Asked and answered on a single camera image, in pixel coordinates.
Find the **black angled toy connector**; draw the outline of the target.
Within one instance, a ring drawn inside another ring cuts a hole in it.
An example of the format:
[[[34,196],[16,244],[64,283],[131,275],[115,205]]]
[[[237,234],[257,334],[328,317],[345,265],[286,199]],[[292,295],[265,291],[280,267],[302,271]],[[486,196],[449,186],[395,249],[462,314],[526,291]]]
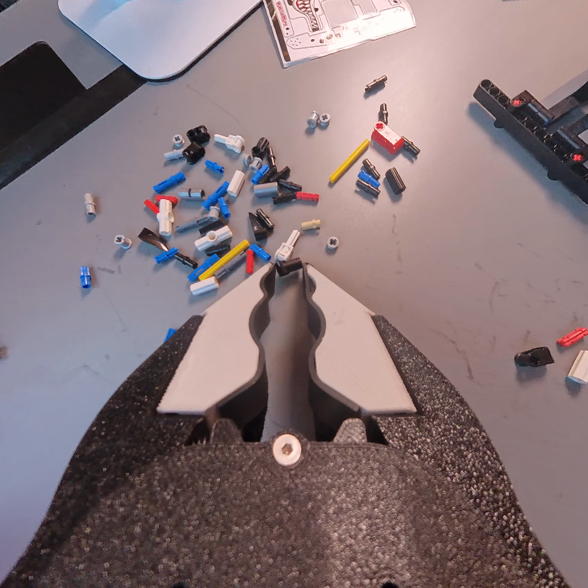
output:
[[[514,363],[519,367],[539,368],[554,364],[555,360],[546,346],[532,348],[518,352],[514,356]]]

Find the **white black toy truck model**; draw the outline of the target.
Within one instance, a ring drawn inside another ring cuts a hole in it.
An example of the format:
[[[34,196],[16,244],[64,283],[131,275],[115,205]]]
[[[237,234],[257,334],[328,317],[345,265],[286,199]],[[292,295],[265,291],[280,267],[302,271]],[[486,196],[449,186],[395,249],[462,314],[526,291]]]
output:
[[[587,83],[547,108],[528,91],[509,98],[484,79],[474,98],[547,170],[587,203]]]

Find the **grey desk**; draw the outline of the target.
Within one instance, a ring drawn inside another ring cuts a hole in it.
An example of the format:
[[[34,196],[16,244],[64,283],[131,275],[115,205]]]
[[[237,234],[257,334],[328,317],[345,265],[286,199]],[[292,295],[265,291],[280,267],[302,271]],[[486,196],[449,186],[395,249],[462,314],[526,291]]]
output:
[[[555,565],[587,587],[587,386],[565,381],[577,349],[556,346],[587,325],[587,206],[473,99],[484,78],[545,105],[569,93],[587,69],[587,1],[411,5],[415,29],[286,70],[261,7],[185,75],[143,85],[1,190],[1,579],[109,396],[169,327],[243,279],[193,297],[187,269],[156,265],[136,238],[153,226],[151,186],[182,168],[165,165],[173,134],[204,123],[247,145],[268,137],[278,165],[320,193],[316,207],[265,207],[270,253],[323,221],[296,253],[453,382]],[[382,103],[420,154],[371,145],[330,186]],[[360,194],[364,158],[380,179],[396,168],[403,193]],[[541,346],[554,364],[514,363]]]

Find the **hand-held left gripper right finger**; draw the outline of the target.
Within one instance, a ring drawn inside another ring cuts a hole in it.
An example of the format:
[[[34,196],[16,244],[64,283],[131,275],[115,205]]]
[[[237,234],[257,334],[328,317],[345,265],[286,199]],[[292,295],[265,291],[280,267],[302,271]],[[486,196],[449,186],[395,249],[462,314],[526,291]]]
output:
[[[417,409],[373,320],[374,313],[313,266],[303,269],[309,399],[323,423],[414,414]]]

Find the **black desk pad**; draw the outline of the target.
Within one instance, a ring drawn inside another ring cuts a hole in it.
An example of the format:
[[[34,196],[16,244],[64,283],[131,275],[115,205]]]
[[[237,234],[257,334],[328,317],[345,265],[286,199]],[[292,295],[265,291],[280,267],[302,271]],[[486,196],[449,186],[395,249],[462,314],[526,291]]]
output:
[[[122,65],[86,89],[46,42],[1,66],[1,187],[76,136],[145,80]]]

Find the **sticker sheet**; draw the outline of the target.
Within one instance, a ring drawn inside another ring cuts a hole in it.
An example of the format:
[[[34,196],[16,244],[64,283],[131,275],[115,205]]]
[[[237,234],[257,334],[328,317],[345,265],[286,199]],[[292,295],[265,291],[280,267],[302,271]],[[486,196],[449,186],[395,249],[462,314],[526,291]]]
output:
[[[407,1],[263,1],[285,68],[415,27]]]

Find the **white toy axle connector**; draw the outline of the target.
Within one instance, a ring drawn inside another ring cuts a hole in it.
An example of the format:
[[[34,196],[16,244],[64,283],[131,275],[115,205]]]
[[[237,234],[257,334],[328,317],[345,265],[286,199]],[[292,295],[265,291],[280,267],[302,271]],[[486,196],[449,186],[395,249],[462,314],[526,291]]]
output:
[[[277,262],[285,262],[290,260],[293,254],[293,248],[295,247],[299,236],[300,232],[298,230],[295,229],[291,232],[288,240],[283,242],[275,253],[275,260]]]

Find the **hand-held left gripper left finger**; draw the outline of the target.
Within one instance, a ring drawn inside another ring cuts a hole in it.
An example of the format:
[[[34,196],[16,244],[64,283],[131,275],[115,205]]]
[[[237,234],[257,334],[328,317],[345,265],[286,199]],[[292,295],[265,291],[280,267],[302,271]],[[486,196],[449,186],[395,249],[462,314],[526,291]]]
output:
[[[211,305],[157,411],[204,416],[212,410],[242,428],[267,410],[261,334],[269,324],[275,266],[265,265]]]

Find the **pile of small toy pieces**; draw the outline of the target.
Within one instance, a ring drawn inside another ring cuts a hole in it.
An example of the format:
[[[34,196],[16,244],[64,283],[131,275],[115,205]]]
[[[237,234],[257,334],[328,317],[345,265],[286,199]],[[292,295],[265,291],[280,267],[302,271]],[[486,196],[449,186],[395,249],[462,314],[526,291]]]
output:
[[[406,136],[397,134],[389,126],[387,105],[380,104],[378,121],[374,124],[371,137],[365,139],[336,170],[330,175],[328,183],[333,186],[342,176],[357,162],[371,145],[379,145],[389,155],[395,155],[405,151],[411,157],[416,158],[420,149]],[[188,129],[185,137],[182,134],[174,135],[172,142],[174,150],[165,153],[167,161],[181,160],[189,165],[195,165],[205,157],[205,145],[210,141],[211,135],[205,125],[198,125]],[[290,167],[284,166],[278,169],[276,156],[266,137],[261,137],[254,144],[250,152],[245,151],[245,139],[241,135],[214,134],[213,140],[223,145],[228,150],[242,156],[243,169],[237,169],[229,181],[223,181],[211,194],[206,196],[204,190],[184,187],[178,192],[178,196],[165,194],[169,189],[177,187],[187,178],[183,172],[175,173],[153,187],[155,193],[152,199],[144,201],[146,208],[156,216],[158,228],[152,231],[143,228],[138,238],[159,250],[154,257],[157,264],[177,260],[192,269],[187,276],[190,282],[190,290],[193,295],[199,295],[217,290],[219,283],[230,275],[235,268],[245,262],[246,273],[252,275],[256,260],[275,266],[275,253],[269,254],[260,242],[268,239],[275,231],[276,225],[272,218],[262,209],[256,208],[248,213],[253,242],[247,239],[236,245],[232,243],[233,231],[229,225],[231,209],[229,200],[235,200],[245,186],[246,171],[251,173],[249,180],[253,186],[253,194],[256,198],[267,200],[274,206],[281,206],[290,202],[308,202],[316,205],[320,195],[316,192],[305,191],[301,184],[290,179]],[[386,170],[384,179],[376,166],[364,158],[361,162],[355,187],[360,194],[377,199],[380,195],[380,184],[386,182],[394,195],[401,195],[406,189],[398,170],[394,167]],[[184,224],[176,224],[174,208],[180,201],[196,201],[202,209],[196,217]],[[312,219],[302,222],[301,232],[318,232],[321,227],[320,219]],[[176,246],[172,246],[168,238],[175,233],[184,233],[198,230],[199,238],[195,240],[196,252],[204,253],[206,259],[198,262],[192,257],[182,254]]]

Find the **white toy sleeve piece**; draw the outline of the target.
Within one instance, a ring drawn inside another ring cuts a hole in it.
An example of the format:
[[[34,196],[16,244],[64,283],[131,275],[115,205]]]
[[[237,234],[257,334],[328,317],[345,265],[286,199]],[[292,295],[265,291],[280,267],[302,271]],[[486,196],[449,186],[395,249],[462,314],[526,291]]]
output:
[[[578,352],[575,360],[573,361],[569,373],[566,376],[566,380],[580,385],[587,384],[587,362],[588,362],[588,351],[581,350]]]

